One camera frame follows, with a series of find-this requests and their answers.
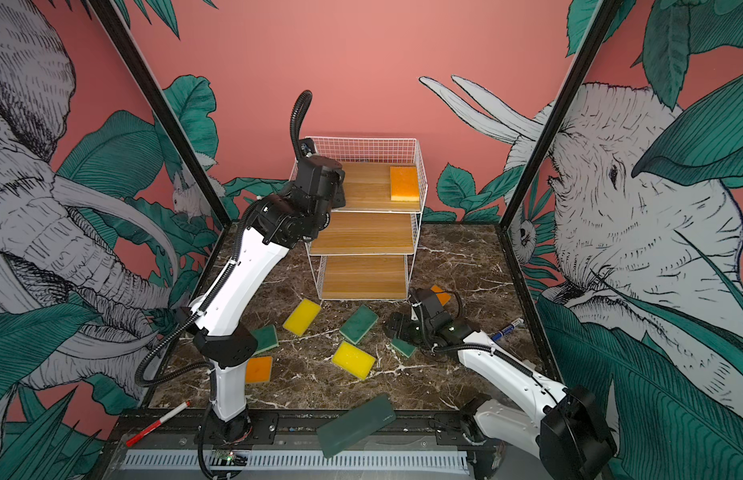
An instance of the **red marker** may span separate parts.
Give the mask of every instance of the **red marker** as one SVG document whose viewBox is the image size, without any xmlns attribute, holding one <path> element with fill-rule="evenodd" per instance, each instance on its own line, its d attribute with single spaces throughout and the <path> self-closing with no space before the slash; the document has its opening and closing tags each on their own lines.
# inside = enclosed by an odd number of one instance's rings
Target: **red marker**
<svg viewBox="0 0 743 480">
<path fill-rule="evenodd" d="M 145 437 L 148 433 L 162 426 L 164 423 L 166 423 L 167 420 L 169 420 L 169 418 L 172 418 L 177 413 L 182 412 L 185 408 L 189 406 L 190 406 L 190 402 L 185 401 L 184 403 L 180 404 L 180 406 L 176 407 L 171 412 L 165 414 L 165 416 L 159 418 L 158 420 L 155 420 L 155 422 L 151 423 L 150 426 L 145 428 L 142 432 L 136 434 L 132 438 L 129 438 L 127 440 L 127 447 L 129 448 L 133 447 L 135 443 L 137 443 L 139 440 L 142 440 L 142 438 Z"/>
</svg>

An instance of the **animal eye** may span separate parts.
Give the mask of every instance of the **animal eye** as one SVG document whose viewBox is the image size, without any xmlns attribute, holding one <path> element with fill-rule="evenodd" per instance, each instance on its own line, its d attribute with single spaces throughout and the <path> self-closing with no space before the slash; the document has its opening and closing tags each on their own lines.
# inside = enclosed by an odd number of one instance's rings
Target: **animal eye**
<svg viewBox="0 0 743 480">
<path fill-rule="evenodd" d="M 609 170 L 609 178 L 612 180 L 612 185 L 616 189 L 616 165 L 612 165 L 611 170 Z"/>
</svg>

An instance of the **marker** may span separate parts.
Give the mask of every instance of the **marker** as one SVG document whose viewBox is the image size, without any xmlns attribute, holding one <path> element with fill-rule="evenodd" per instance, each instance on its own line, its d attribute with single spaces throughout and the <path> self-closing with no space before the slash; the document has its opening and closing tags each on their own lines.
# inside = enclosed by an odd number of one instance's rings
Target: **marker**
<svg viewBox="0 0 743 480">
<path fill-rule="evenodd" d="M 150 426 L 148 426 L 147 428 L 145 428 L 142 432 L 136 434 L 132 438 L 129 438 L 127 440 L 127 447 L 129 447 L 129 448 L 133 447 L 135 443 L 137 443 L 139 440 L 142 440 L 143 437 L 145 437 L 148 433 L 150 433 L 153 430 L 155 430 L 156 428 L 162 426 L 164 423 L 166 423 L 167 420 L 169 420 L 169 418 L 172 418 L 177 413 L 182 412 L 185 408 L 187 408 L 189 406 L 190 406 L 190 402 L 185 401 L 185 402 L 181 403 L 178 407 L 176 407 L 174 410 L 172 410 L 171 412 L 165 414 L 165 416 L 163 416 L 163 417 L 155 420 L 155 422 L 151 423 Z"/>
<path fill-rule="evenodd" d="M 513 320 L 513 321 L 511 322 L 511 324 L 510 324 L 510 325 L 508 325 L 508 326 L 506 326 L 505 328 L 503 328 L 501 332 L 499 332 L 499 333 L 495 334 L 495 335 L 494 335 L 494 336 L 493 336 L 493 337 L 491 338 L 491 340 L 492 340 L 493 342 L 496 342 L 497 340 L 500 340 L 500 339 L 501 339 L 501 338 L 502 338 L 503 336 L 506 336 L 506 335 L 507 335 L 508 333 L 510 333 L 510 332 L 512 332 L 513 330 L 515 330 L 515 329 L 516 329 L 516 327 L 517 327 L 517 326 L 519 326 L 519 325 L 523 325 L 523 319 L 516 319 L 516 320 Z"/>
</svg>

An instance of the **wooden shelf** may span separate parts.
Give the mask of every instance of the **wooden shelf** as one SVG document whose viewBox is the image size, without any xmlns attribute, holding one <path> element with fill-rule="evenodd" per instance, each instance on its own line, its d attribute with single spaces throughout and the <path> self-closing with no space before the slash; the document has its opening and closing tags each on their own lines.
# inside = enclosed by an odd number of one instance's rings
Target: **wooden shelf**
<svg viewBox="0 0 743 480">
<path fill-rule="evenodd" d="M 415 253 L 411 215 L 337 211 L 310 244 L 310 255 Z"/>
<path fill-rule="evenodd" d="M 345 171 L 346 205 L 339 210 L 415 213 L 419 200 L 390 200 L 390 167 L 414 167 L 414 164 L 380 164 L 371 162 L 341 162 Z"/>
<path fill-rule="evenodd" d="M 327 256 L 321 298 L 405 300 L 406 256 Z"/>
</svg>

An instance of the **marble surface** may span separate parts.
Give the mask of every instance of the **marble surface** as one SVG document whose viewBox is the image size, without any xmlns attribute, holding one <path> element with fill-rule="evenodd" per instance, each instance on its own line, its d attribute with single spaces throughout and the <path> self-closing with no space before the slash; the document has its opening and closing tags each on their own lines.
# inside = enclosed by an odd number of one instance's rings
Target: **marble surface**
<svg viewBox="0 0 743 480">
<path fill-rule="evenodd" d="M 231 232 L 204 288 L 208 288 L 229 257 L 232 238 Z M 460 292 L 466 317 L 490 334 L 523 315 L 491 225 L 423 225 L 411 282 L 416 287 L 428 288 L 435 284 Z M 322 309 L 305 335 L 298 338 L 281 325 L 302 298 L 321 303 Z M 331 362 L 343 340 L 339 327 L 362 303 L 379 315 L 377 323 L 358 344 L 377 358 L 369 377 L 363 381 Z M 452 299 L 447 308 L 455 313 L 456 301 Z M 260 354 L 273 357 L 272 375 L 270 382 L 246 387 L 251 408 L 343 409 L 357 406 L 382 392 L 389 394 L 397 409 L 458 408 L 479 392 L 486 392 L 512 406 L 509 398 L 477 373 L 445 356 L 435 360 L 417 351 L 406 359 L 394 351 L 381 328 L 382 321 L 394 311 L 406 311 L 404 303 L 321 302 L 305 248 L 298 245 L 273 268 L 241 317 L 250 330 L 275 325 L 280 340 L 279 347 Z M 500 343 L 517 358 L 540 365 L 530 333 L 525 328 L 517 329 Z M 170 352 L 165 371 L 171 372 L 200 359 L 186 335 Z M 209 379 L 204 371 L 196 370 L 156 389 L 150 406 L 173 407 L 189 399 L 193 407 L 200 408 L 208 398 Z"/>
</svg>

